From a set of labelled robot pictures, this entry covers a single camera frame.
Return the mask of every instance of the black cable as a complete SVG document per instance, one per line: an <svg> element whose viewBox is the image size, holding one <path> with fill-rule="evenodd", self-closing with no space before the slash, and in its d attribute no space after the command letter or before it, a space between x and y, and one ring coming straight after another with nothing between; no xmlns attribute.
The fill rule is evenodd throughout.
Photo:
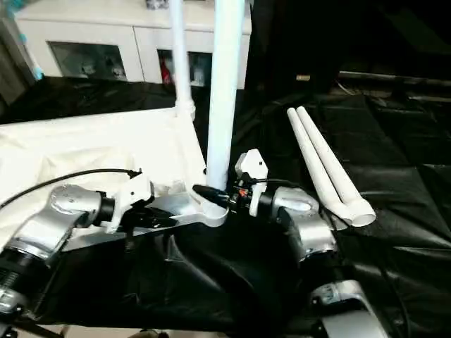
<svg viewBox="0 0 451 338"><path fill-rule="evenodd" d="M302 188L302 186L299 183L289 181L289 180L282 180L280 178L257 178L252 179L251 182L255 183L277 183L284 187L296 187L296 188Z"/></svg>
<svg viewBox="0 0 451 338"><path fill-rule="evenodd" d="M25 196L26 194L29 194L30 192L33 192L35 190L41 189L43 187L46 187L47 185L51 185L53 183L57 183L63 180L67 180L72 177L77 176L83 176L83 175L89 175L89 174L95 174L95 173L124 173L130 176L130 178L133 178L140 174L140 172L134 171L134 170L128 170L128 169L115 169L115 168L106 168L106 169L92 169L92 170L84 170L79 171L77 173L71 173L64 176L60 176L57 178L54 178L52 180L48 180L43 183L36 184L35 186L28 188L26 190L23 190L22 192L17 193L16 195L10 197L5 202L0 204L0 210L6 207L7 205L13 203L15 200L19 199L22 196Z"/></svg>

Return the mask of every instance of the white plastic part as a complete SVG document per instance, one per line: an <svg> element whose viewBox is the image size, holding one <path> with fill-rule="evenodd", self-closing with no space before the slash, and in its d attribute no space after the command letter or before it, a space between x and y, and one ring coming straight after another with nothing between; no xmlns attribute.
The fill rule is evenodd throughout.
<svg viewBox="0 0 451 338"><path fill-rule="evenodd" d="M124 183L118 192L113 195L114 212L111 222L102 222L106 232L116 232L124 213L132 208L132 204L138 201L148 201L152 197L150 179L145 174L138 175Z"/></svg>
<svg viewBox="0 0 451 338"><path fill-rule="evenodd" d="M245 0L215 1L206 183L226 188Z"/></svg>
<svg viewBox="0 0 451 338"><path fill-rule="evenodd" d="M372 223L376 219L373 208L362 198L305 108L300 106L296 112L336 192L350 210L352 225L362 227Z"/></svg>
<svg viewBox="0 0 451 338"><path fill-rule="evenodd" d="M350 211L338 197L296 110L289 108L287 113L319 199L328 210L345 220L346 223L351 224L352 216L350 215Z"/></svg>
<svg viewBox="0 0 451 338"><path fill-rule="evenodd" d="M239 176L243 173L248 173L250 177L256 179L268 177L268 167L258 149L251 149L247 153L241 154L235 164L235 172ZM260 196L265 191L265 182L260 182L252 186L252 199L249 205L249 214L251 216L257 216Z"/></svg>
<svg viewBox="0 0 451 338"><path fill-rule="evenodd" d="M172 34L173 34L173 61L175 68L175 91L177 101L175 107L179 112L189 113L191 119L196 116L196 108L191 97L190 67L185 45L185 25L183 21L183 0L170 0Z"/></svg>

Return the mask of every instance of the glass cabinet door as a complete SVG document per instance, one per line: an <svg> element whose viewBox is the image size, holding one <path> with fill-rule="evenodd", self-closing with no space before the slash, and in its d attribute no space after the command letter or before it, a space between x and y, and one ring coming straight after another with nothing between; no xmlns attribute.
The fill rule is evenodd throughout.
<svg viewBox="0 0 451 338"><path fill-rule="evenodd" d="M172 59L172 51L157 49L161 81L164 84L175 84L176 74ZM188 62L190 64L190 79L192 86L205 87L211 83L211 53L189 51Z"/></svg>
<svg viewBox="0 0 451 338"><path fill-rule="evenodd" d="M77 42L48 44L63 76L127 80L118 46Z"/></svg>

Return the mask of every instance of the black tablecloth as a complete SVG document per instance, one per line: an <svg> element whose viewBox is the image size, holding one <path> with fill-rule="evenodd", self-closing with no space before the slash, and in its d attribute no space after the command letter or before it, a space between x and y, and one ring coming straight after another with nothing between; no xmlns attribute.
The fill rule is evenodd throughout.
<svg viewBox="0 0 451 338"><path fill-rule="evenodd" d="M208 89L196 89L195 126L206 150ZM152 84L45 79L0 123L172 106ZM292 95L265 102L238 92L231 163L259 148L270 177L313 191L286 116L305 104L377 221L338 239L370 300L412 337L451 334L451 115L446 106L364 96ZM391 283L381 277L385 269ZM238 332L303 332L311 324L285 235L231 215L220 228L192 224L64 255L38 307L41 323Z"/></svg>

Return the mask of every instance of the white pole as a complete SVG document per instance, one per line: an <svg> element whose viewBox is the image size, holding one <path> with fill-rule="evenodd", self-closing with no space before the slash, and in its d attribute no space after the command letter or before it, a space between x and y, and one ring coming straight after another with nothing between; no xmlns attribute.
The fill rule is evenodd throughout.
<svg viewBox="0 0 451 338"><path fill-rule="evenodd" d="M332 180L336 192L340 195L342 202L354 214L352 225L361 227L372 223L376 219L374 210L368 201L362 198L305 108L299 107L296 112L329 178Z"/></svg>
<svg viewBox="0 0 451 338"><path fill-rule="evenodd" d="M175 73L175 107L178 112L189 113L194 120L194 102L191 97L190 67L185 46L185 24L183 21L183 0L170 0L169 9L172 20L172 57Z"/></svg>
<svg viewBox="0 0 451 338"><path fill-rule="evenodd" d="M245 0L215 0L206 183L225 189L230 161Z"/></svg>
<svg viewBox="0 0 451 338"><path fill-rule="evenodd" d="M338 197L337 192L327 175L326 169L324 169L323 164L310 141L309 135L307 135L299 116L296 114L296 110L294 108L289 108L287 114L293 131L295 132L296 140L301 149L305 164L309 170L311 181L318 194L318 198L328 210L345 220L346 223L352 224L352 216L350 215L348 208Z"/></svg>

